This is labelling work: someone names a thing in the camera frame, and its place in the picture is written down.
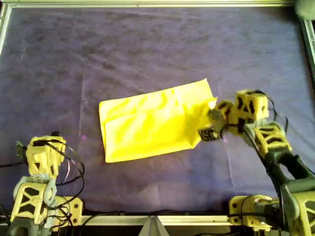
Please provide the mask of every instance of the yellow bracket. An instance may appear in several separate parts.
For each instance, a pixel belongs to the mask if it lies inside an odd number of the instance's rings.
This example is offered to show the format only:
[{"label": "yellow bracket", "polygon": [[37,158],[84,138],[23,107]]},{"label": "yellow bracket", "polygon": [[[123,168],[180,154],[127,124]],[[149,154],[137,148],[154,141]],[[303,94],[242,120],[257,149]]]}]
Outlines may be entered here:
[{"label": "yellow bracket", "polygon": [[40,224],[47,215],[47,209],[42,206],[45,183],[22,183],[16,196],[10,221],[15,217],[34,219],[34,224]]},{"label": "yellow bracket", "polygon": [[263,156],[273,148],[287,148],[290,151],[292,150],[285,133],[274,123],[263,127],[256,127],[254,128],[254,132],[258,140],[257,146],[259,152],[262,153]]},{"label": "yellow bracket", "polygon": [[[260,201],[269,201],[272,198],[263,195],[253,195],[253,196],[235,196],[229,202],[229,213],[230,214],[240,214],[243,213],[254,213],[254,203]],[[245,225],[252,227],[254,231],[265,230],[270,231],[271,226],[267,225],[262,221],[263,218],[259,219],[257,216],[235,216],[230,217],[230,222],[233,225]]]},{"label": "yellow bracket", "polygon": [[[52,149],[48,145],[34,146],[35,141],[40,140],[58,140],[65,144],[65,140],[59,136],[42,136],[31,139],[26,150],[26,157],[29,164],[29,173],[31,175],[48,174],[51,178],[57,178],[59,166],[64,160],[64,156]],[[65,151],[65,145],[61,143],[50,142],[59,151]]]},{"label": "yellow bracket", "polygon": [[[71,199],[72,197],[60,197],[56,196],[55,200],[57,202],[57,205],[63,204],[66,200]],[[73,226],[78,226],[82,224],[82,210],[83,210],[83,202],[79,198],[75,198],[73,201],[71,201],[69,204],[65,204],[63,210],[67,212],[67,209],[69,209],[69,214],[71,213],[71,222]],[[64,214],[60,211],[57,210],[55,215],[64,217]],[[55,219],[54,226],[59,226],[61,225],[62,222],[59,219]],[[60,227],[66,227],[70,226],[69,223],[64,224],[63,226]],[[56,227],[53,229],[53,231],[58,231],[60,227]]]}]

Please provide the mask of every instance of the wire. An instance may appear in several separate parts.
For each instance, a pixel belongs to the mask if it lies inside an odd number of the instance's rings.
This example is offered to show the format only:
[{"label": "wire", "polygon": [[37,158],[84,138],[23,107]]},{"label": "wire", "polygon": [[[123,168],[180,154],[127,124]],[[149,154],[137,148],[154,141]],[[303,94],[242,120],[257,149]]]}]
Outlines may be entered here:
[{"label": "wire", "polygon": [[[62,151],[60,151],[59,149],[57,149],[55,146],[51,145],[51,144],[49,143],[49,141],[46,141],[46,142],[45,142],[45,145],[51,147],[53,150],[55,150],[55,151],[58,152],[59,154],[63,155],[66,159],[71,160],[72,162],[74,162],[70,157],[67,157]],[[80,173],[80,176],[79,176],[78,178],[81,178],[81,180],[82,180],[82,188],[81,188],[81,189],[79,190],[79,192],[78,192],[77,194],[75,194],[71,199],[65,201],[64,203],[62,203],[62,204],[60,204],[60,205],[58,205],[58,206],[49,207],[49,209],[51,209],[51,210],[57,210],[57,209],[59,209],[61,206],[64,206],[64,205],[66,205],[66,204],[72,202],[74,199],[76,199],[76,198],[82,193],[82,191],[83,191],[83,189],[84,189],[84,185],[85,185],[85,183],[84,183],[84,178],[83,178],[83,174],[84,174],[84,169],[85,169],[85,167],[84,167],[84,164],[83,164],[82,162],[80,162],[80,164],[81,164],[81,166],[82,166],[82,171],[79,169],[78,165],[75,163],[76,168],[77,168],[77,170],[78,170],[79,173]]]},{"label": "wire", "polygon": [[71,226],[71,236],[74,235],[74,227],[73,227],[73,223],[71,221],[71,216],[70,215],[67,215],[66,212],[64,210],[62,210],[61,208],[59,209],[68,219],[68,222],[70,223],[70,226]]},{"label": "wire", "polygon": [[289,127],[289,119],[287,117],[285,117],[285,125],[284,125],[285,133],[287,132],[288,127]]},{"label": "wire", "polygon": [[70,173],[70,163],[69,160],[66,159],[67,161],[67,174],[64,176],[63,180],[61,181],[60,184],[62,184],[63,182],[65,182],[68,179],[69,173]]},{"label": "wire", "polygon": [[272,104],[272,110],[273,110],[273,112],[274,112],[274,118],[273,118],[273,120],[276,120],[278,114],[277,114],[277,112],[276,112],[275,103],[274,103],[274,101],[271,99],[271,97],[269,97],[266,93],[264,93],[263,91],[260,91],[260,90],[255,90],[255,91],[253,91],[253,93],[260,93],[260,94],[265,95],[265,96],[268,98],[268,100],[269,100],[269,101],[271,102],[271,104]]},{"label": "wire", "polygon": [[242,201],[241,203],[241,219],[242,219],[242,225],[243,225],[243,230],[244,230],[244,233],[247,234],[247,231],[246,231],[246,228],[245,228],[245,225],[244,225],[244,216],[243,216],[243,205],[244,205],[244,202],[250,198],[252,195],[249,195],[247,197],[244,198],[244,200]]},{"label": "wire", "polygon": [[238,127],[238,125],[227,123],[225,126],[223,126],[223,128],[220,130],[220,133],[219,133],[221,139],[223,139],[223,131],[226,130],[228,127]]},{"label": "wire", "polygon": [[2,164],[2,165],[0,165],[0,168],[19,166],[19,165],[21,165],[21,164],[24,164],[24,162],[23,162],[23,161],[12,162],[12,163],[9,163],[9,164]]}]

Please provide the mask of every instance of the yellow cloth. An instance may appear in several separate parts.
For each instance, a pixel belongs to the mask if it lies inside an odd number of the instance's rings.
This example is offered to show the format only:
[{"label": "yellow cloth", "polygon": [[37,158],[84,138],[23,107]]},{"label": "yellow cloth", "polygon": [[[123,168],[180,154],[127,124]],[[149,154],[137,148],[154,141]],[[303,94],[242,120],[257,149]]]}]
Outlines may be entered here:
[{"label": "yellow cloth", "polygon": [[100,102],[106,162],[135,160],[194,148],[198,129],[214,108],[207,79],[174,88]]}]

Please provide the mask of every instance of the black cable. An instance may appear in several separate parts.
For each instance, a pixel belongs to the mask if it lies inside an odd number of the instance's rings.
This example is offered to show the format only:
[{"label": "black cable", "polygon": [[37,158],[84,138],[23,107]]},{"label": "black cable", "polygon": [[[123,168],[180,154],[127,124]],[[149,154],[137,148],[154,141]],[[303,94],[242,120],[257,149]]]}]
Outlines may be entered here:
[{"label": "black cable", "polygon": [[255,91],[253,91],[253,93],[260,93],[260,94],[265,95],[265,96],[268,98],[268,100],[269,100],[269,101],[271,102],[271,104],[272,104],[272,110],[274,111],[274,118],[273,118],[273,120],[276,120],[278,114],[277,114],[277,112],[276,112],[275,103],[274,103],[274,101],[271,99],[271,97],[269,97],[266,93],[264,93],[263,91],[260,91],[260,90],[255,90]]},{"label": "black cable", "polygon": [[12,162],[12,163],[8,163],[8,164],[2,164],[0,165],[0,168],[4,168],[4,167],[12,167],[12,166],[19,166],[21,164],[24,164],[23,161],[19,161],[19,162]]},{"label": "black cable", "polygon": [[69,163],[68,159],[66,159],[66,161],[67,161],[67,169],[68,169],[67,174],[63,177],[63,180],[60,183],[56,183],[56,186],[59,186],[60,184],[62,184],[65,181],[65,179],[67,178],[68,174],[69,174],[69,168],[70,168],[69,165],[70,165],[70,163]]},{"label": "black cable", "polygon": [[288,120],[287,117],[285,117],[285,125],[284,125],[284,131],[285,131],[285,133],[287,132],[288,127],[289,127],[289,120]]},{"label": "black cable", "polygon": [[70,226],[71,226],[71,236],[74,236],[74,227],[73,227],[73,223],[71,221],[71,216],[70,215],[66,215],[65,211],[62,210],[61,208],[60,208],[60,210],[67,217],[68,222],[70,223]]},{"label": "black cable", "polygon": [[[45,145],[51,147],[53,150],[55,150],[55,151],[58,152],[59,154],[63,155],[63,156],[64,156],[65,158],[67,158],[68,160],[71,160],[72,162],[74,162],[70,157],[67,157],[62,151],[58,150],[55,146],[51,145],[51,144],[49,143],[49,141],[46,141],[46,142],[45,142]],[[84,169],[85,169],[84,164],[83,164],[82,162],[80,162],[80,164],[81,164],[82,169],[83,169],[83,171],[84,171]],[[84,185],[85,185],[85,183],[84,183],[84,178],[83,178],[83,171],[81,171],[81,170],[79,169],[79,167],[78,167],[78,165],[77,165],[76,163],[75,163],[75,165],[76,165],[77,170],[78,170],[79,173],[80,173],[80,178],[81,178],[81,180],[82,180],[82,188],[81,188],[80,191],[79,191],[77,194],[75,194],[71,199],[65,201],[64,203],[62,203],[62,204],[60,204],[60,205],[58,205],[58,206],[49,207],[49,209],[51,209],[51,210],[57,210],[59,207],[64,206],[64,205],[66,205],[66,204],[72,202],[75,198],[77,198],[77,197],[82,193],[82,191],[83,191],[83,189],[84,189]]]},{"label": "black cable", "polygon": [[238,125],[227,123],[225,126],[223,126],[223,128],[220,130],[220,133],[219,133],[221,139],[223,139],[223,131],[226,130],[228,127],[238,127]]},{"label": "black cable", "polygon": [[245,228],[245,225],[244,225],[244,216],[243,216],[243,205],[244,205],[244,202],[250,198],[252,195],[249,195],[247,197],[244,198],[244,200],[242,201],[241,203],[241,219],[242,219],[242,225],[243,225],[243,230],[244,230],[244,233],[247,234],[247,231],[246,231],[246,228]]},{"label": "black cable", "polygon": [[8,227],[10,227],[10,218],[9,218],[9,216],[8,216],[8,214],[7,214],[7,212],[6,212],[6,210],[4,209],[4,207],[0,204],[0,210],[3,212],[3,214],[4,214],[4,218],[5,218],[5,222],[6,222],[6,224],[8,225]]}]

